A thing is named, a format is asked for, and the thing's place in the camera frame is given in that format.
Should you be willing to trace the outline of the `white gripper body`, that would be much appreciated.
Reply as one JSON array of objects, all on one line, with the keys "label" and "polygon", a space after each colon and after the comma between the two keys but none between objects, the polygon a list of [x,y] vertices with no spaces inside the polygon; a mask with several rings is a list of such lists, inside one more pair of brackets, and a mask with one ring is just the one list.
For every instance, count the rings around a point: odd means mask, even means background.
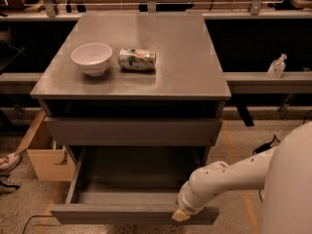
[{"label": "white gripper body", "polygon": [[196,215],[211,201],[212,190],[208,185],[185,182],[177,195],[178,206],[188,215]]}]

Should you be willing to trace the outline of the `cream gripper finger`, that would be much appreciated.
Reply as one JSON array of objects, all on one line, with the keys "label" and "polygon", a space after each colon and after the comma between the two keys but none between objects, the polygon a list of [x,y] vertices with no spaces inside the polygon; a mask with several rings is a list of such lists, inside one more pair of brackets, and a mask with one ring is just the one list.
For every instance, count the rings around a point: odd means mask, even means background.
[{"label": "cream gripper finger", "polygon": [[180,207],[176,207],[173,215],[172,215],[172,219],[178,222],[182,222],[182,221],[186,221],[190,218],[190,215],[187,214],[183,209],[181,209]]}]

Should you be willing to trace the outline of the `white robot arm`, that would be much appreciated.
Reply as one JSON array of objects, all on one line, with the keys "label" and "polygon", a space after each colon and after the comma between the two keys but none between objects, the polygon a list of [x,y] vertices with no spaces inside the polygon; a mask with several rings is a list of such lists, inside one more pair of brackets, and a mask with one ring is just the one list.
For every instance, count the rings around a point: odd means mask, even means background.
[{"label": "white robot arm", "polygon": [[250,158],[195,170],[177,194],[172,219],[188,220],[225,192],[257,189],[264,191],[260,234],[312,234],[312,122]]}]

